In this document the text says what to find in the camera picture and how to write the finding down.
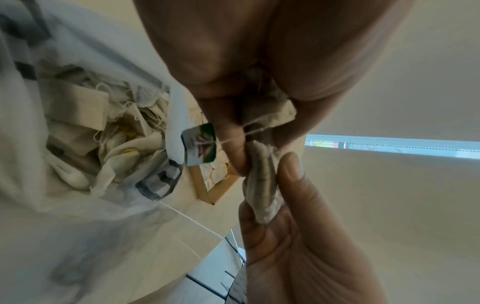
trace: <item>wall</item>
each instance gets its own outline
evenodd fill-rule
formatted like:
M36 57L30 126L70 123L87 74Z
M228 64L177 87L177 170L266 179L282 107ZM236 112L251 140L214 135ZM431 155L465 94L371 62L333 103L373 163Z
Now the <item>wall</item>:
M421 0L312 134L480 141L480 1Z
M392 302L478 300L480 162L314 147L303 161Z

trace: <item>cardboard box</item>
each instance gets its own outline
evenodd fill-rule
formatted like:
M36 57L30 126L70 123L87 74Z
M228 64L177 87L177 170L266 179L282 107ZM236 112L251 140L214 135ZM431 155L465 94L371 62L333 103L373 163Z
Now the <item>cardboard box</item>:
M227 170L228 177L218 182L210 189L210 191L207 191L207 186L205 185L204 177L200 171L200 166L189 167L189 170L195 186L197 197L211 205L215 205L215 203L227 192L227 190L229 190L230 187L232 187L233 184L240 178L238 175L236 175L233 167L229 166Z

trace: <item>tag label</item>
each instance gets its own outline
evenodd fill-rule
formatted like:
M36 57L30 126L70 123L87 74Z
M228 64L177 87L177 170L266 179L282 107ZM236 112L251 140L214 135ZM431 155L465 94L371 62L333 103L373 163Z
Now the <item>tag label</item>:
M211 163L217 156L217 143L212 124L204 124L181 133L188 167Z
M212 183L212 180L211 179L207 179L205 181L205 188L206 188L206 191L209 192L210 189L212 189L214 187L214 183Z

